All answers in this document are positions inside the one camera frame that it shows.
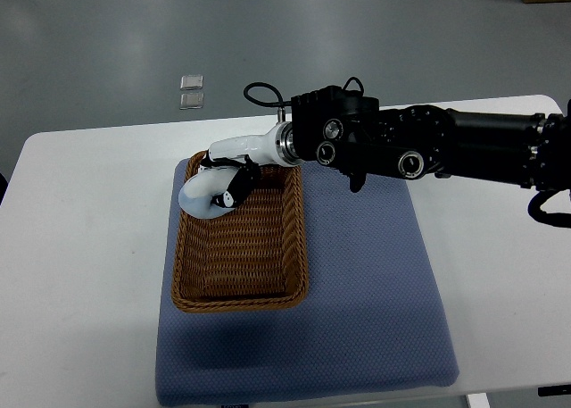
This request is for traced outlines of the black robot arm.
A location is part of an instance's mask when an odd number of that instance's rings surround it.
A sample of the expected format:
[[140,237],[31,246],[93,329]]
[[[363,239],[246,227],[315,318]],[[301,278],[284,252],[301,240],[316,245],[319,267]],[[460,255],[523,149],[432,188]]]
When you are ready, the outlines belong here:
[[362,89],[338,86],[294,96],[287,104],[291,121],[268,134],[209,147],[202,167],[236,167],[245,183],[233,184],[230,199],[216,197],[215,204],[242,203],[263,165],[304,162],[340,171],[353,193],[369,174],[461,176],[546,193],[570,187],[570,119],[561,114],[460,112],[430,104],[382,110]]

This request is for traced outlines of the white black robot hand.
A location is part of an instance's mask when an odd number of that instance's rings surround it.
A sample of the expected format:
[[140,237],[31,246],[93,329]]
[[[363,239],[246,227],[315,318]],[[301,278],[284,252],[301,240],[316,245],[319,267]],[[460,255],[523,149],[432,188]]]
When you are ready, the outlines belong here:
[[201,167],[214,168],[215,180],[222,183],[211,204],[224,209],[240,206],[261,178],[260,165],[297,165],[291,126],[274,126],[265,135],[232,137],[211,144],[208,156],[200,161]]

